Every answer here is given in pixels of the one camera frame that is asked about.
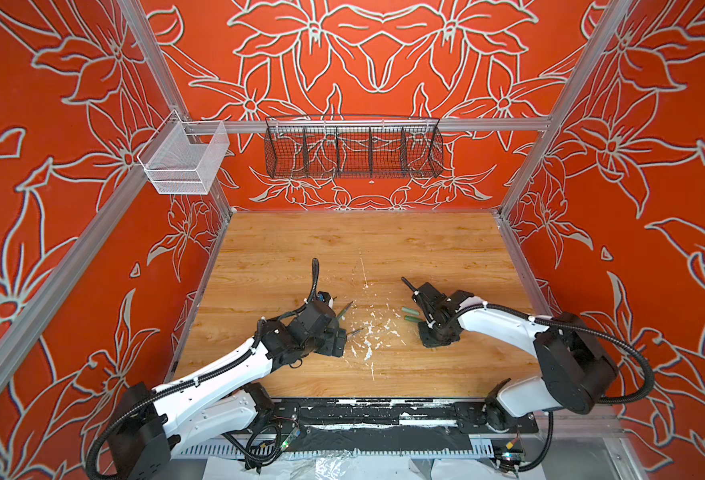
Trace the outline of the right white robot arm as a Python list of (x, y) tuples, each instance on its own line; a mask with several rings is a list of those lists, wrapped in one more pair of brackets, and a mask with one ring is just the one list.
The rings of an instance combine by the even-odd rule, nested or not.
[[(558, 317), (528, 314), (458, 290), (440, 292), (429, 282), (417, 287), (407, 278), (412, 300), (424, 314), (418, 324), (426, 348), (452, 345), (465, 332), (478, 333), (513, 346), (537, 360), (534, 377), (499, 384), (487, 401), (506, 416), (520, 418), (535, 411), (568, 410), (587, 415), (595, 405), (623, 405), (647, 398), (656, 386), (651, 362), (629, 342), (592, 329), (569, 312)], [(619, 379), (617, 362), (603, 344), (624, 351), (642, 371), (642, 384), (620, 396), (608, 396)]]

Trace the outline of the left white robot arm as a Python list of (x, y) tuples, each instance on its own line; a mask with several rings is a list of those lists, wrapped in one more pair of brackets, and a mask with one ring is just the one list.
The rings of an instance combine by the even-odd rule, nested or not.
[(258, 434), (270, 426), (274, 410), (260, 380), (316, 353), (340, 357), (346, 330), (334, 312), (334, 298), (318, 290), (320, 262), (312, 260), (312, 286), (304, 303), (273, 318), (229, 354), (154, 388), (140, 382), (126, 390), (101, 434), (86, 454), (84, 471), (104, 479), (100, 456), (112, 456), (114, 479), (150, 479), (186, 448), (214, 436), (245, 429)]

